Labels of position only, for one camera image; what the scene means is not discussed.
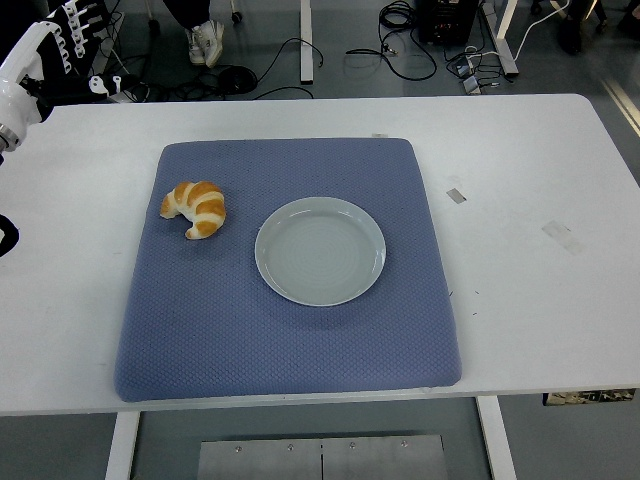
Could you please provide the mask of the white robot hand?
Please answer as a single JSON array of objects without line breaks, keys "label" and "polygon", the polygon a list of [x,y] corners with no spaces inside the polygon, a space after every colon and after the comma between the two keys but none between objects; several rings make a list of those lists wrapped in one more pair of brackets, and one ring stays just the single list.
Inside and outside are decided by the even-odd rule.
[{"label": "white robot hand", "polygon": [[17,144],[55,106],[120,93],[125,78],[90,72],[109,23],[103,1],[66,1],[32,23],[1,64],[1,132]]}]

